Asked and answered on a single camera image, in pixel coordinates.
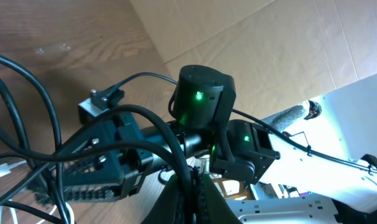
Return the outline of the cardboard panel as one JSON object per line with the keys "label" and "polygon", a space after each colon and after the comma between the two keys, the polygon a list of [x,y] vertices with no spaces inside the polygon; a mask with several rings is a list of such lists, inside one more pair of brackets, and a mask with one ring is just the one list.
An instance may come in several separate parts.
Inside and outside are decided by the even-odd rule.
{"label": "cardboard panel", "polygon": [[235,108],[263,118],[377,73],[377,0],[139,0],[173,77],[205,65],[235,80]]}

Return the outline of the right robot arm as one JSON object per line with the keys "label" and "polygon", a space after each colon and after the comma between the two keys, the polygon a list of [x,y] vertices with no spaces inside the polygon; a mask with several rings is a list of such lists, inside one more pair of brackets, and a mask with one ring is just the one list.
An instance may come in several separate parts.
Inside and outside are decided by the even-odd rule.
{"label": "right robot arm", "polygon": [[255,184],[279,178],[332,200],[340,223],[377,223],[377,158],[360,162],[303,146],[246,113],[230,119],[236,99],[231,76],[202,65],[182,67],[171,98],[173,120],[164,122],[138,105],[99,106],[99,113],[46,162],[77,161],[109,151],[137,151],[148,172],[170,166],[169,182],[146,217],[149,223],[237,223],[239,218],[209,176],[187,166],[209,154],[210,171]]}

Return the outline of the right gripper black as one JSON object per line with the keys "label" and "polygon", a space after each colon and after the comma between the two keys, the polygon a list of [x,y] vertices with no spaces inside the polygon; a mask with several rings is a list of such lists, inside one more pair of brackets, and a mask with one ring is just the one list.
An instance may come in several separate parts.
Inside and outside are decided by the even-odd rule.
{"label": "right gripper black", "polygon": [[154,156],[143,149],[118,147],[124,139],[144,139],[131,113],[100,121],[63,144],[61,156],[107,148],[95,156],[63,163],[65,201],[115,202],[140,191]]}

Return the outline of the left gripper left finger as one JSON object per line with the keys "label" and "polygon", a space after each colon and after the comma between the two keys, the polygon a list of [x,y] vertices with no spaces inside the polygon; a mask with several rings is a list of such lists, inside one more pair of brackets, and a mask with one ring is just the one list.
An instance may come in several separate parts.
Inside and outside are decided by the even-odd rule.
{"label": "left gripper left finger", "polygon": [[141,223],[184,223],[184,196],[180,191],[179,180],[176,175],[170,177],[153,208]]}

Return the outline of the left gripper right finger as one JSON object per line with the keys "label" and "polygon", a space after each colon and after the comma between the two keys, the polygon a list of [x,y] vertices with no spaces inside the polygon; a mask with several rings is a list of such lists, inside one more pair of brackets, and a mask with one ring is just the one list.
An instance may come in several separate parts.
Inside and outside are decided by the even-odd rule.
{"label": "left gripper right finger", "polygon": [[241,224],[208,174],[194,167],[195,223]]}

